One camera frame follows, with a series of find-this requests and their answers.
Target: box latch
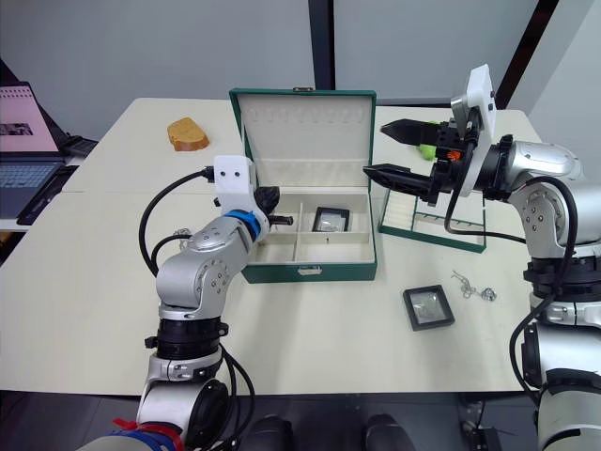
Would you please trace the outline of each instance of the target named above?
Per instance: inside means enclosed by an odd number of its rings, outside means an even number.
[[[320,275],[323,270],[320,266],[304,266],[298,268],[297,271],[300,275]]]

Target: bread slice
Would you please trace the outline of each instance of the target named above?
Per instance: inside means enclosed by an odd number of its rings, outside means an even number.
[[[167,133],[177,152],[198,150],[209,144],[207,134],[189,117],[171,124],[167,127]]]

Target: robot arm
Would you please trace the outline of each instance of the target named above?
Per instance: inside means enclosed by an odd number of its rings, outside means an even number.
[[[437,161],[429,177],[391,164],[363,170],[384,187],[430,204],[436,204],[439,193],[452,193],[445,218],[451,233],[478,234],[449,227],[460,195],[479,191],[488,200],[516,208],[532,257],[524,272],[533,286],[531,315],[540,311],[538,318],[526,317],[524,327],[515,332],[517,337],[524,330],[521,383],[540,389],[535,397],[539,448],[598,449],[601,186],[586,181],[578,158],[560,146],[513,141],[511,135],[491,144],[496,107],[488,66],[471,72],[467,92],[451,105],[455,119],[449,122],[401,119],[381,129],[402,143],[436,146]],[[532,319],[538,321],[529,324]]]
[[[136,422],[89,443],[85,451],[155,449],[160,440],[176,449],[210,449],[224,432],[236,393],[214,378],[223,360],[230,378],[238,364],[220,345],[228,332],[221,322],[227,289],[270,225],[289,225],[292,218],[270,216],[279,189],[257,188],[247,158],[217,157],[210,172],[222,216],[190,237],[158,270],[159,330],[146,340],[156,352],[149,358]]]

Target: laptop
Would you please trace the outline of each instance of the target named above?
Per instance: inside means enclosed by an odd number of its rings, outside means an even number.
[[[0,218],[17,218],[63,163],[31,86],[0,86]]]

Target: small green box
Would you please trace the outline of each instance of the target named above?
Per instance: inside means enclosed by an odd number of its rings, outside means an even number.
[[[243,89],[230,91],[246,155],[260,186],[279,186],[273,225],[242,271],[252,284],[373,280],[370,182],[374,91]],[[348,229],[314,232],[319,207],[349,210]]]
[[[451,196],[439,195],[435,207],[409,194],[386,192],[378,231],[396,237],[431,242],[464,251],[483,253],[486,236],[452,235],[444,229],[444,216]],[[486,232],[485,200],[482,195],[459,197],[451,227]]]

